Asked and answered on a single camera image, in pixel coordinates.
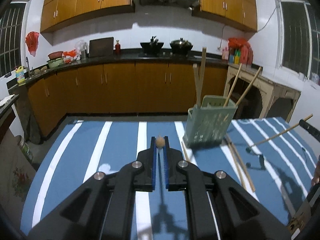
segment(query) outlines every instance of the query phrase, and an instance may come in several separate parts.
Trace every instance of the black pot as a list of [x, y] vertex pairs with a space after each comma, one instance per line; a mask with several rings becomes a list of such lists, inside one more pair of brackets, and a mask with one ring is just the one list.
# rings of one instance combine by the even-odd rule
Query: black pot
[[170, 46], [173, 54], [185, 56], [193, 48], [193, 45], [189, 41], [185, 41], [183, 38], [180, 38], [180, 40], [171, 41]]

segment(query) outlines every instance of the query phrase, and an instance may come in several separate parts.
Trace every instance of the blue striped tablecloth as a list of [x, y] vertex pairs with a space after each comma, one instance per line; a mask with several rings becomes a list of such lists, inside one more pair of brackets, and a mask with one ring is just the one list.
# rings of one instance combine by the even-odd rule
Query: blue striped tablecloth
[[[24, 204], [21, 230], [28, 234], [97, 170], [118, 171], [134, 161], [139, 151], [150, 147], [152, 136], [168, 136], [170, 147], [181, 150], [184, 127], [184, 122], [77, 121], [68, 124], [32, 182]], [[261, 169], [259, 157], [247, 153], [245, 148], [288, 127], [282, 118], [267, 118], [233, 120], [228, 128], [243, 161], [251, 164], [249, 174], [256, 192], [250, 190], [245, 179], [248, 192], [285, 225], [310, 189], [316, 163], [314, 153], [294, 131], [253, 148], [256, 154], [264, 155], [265, 169]], [[224, 170], [240, 183], [228, 146], [187, 149], [187, 153], [190, 161], [202, 171]], [[188, 239], [183, 193], [164, 190], [161, 199], [160, 187], [164, 185], [159, 183], [158, 169], [156, 176], [155, 191], [136, 194], [131, 239]]]

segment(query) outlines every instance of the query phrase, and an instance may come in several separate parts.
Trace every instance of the metal screw cap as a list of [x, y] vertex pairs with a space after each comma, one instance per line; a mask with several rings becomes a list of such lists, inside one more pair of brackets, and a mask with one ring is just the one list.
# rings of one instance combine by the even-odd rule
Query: metal screw cap
[[187, 161], [179, 161], [178, 162], [178, 165], [182, 168], [185, 168], [188, 166], [188, 162]]
[[141, 162], [139, 162], [139, 161], [135, 161], [135, 162], [133, 162], [132, 163], [132, 167], [134, 167], [134, 168], [140, 168], [142, 166], [142, 163]]
[[216, 175], [219, 179], [224, 179], [227, 176], [224, 171], [217, 171]]
[[94, 178], [95, 179], [97, 179], [97, 180], [100, 180], [100, 179], [102, 179], [103, 177], [104, 177], [104, 173], [103, 172], [101, 172], [101, 171], [98, 171], [98, 172], [96, 172], [95, 174], [94, 174]]

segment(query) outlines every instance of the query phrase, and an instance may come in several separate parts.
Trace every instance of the floor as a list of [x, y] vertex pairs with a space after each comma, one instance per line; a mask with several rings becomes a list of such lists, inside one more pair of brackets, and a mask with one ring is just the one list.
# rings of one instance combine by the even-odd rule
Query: floor
[[84, 121], [117, 121], [117, 122], [173, 122], [186, 121], [187, 115], [168, 115], [168, 116], [67, 116], [59, 125], [53, 135], [43, 144], [33, 144], [28, 142], [29, 149], [33, 155], [33, 163], [41, 164], [46, 154], [50, 150], [61, 131], [68, 123], [73, 123], [75, 120]]

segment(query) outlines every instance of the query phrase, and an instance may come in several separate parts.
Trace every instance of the white cloth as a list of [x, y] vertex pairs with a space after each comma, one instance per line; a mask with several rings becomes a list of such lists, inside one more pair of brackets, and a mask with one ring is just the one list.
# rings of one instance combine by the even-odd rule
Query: white cloth
[[0, 101], [0, 107], [2, 107], [3, 105], [5, 105], [11, 98], [13, 98], [15, 95], [9, 95], [7, 97], [5, 97], [4, 99], [2, 99]]

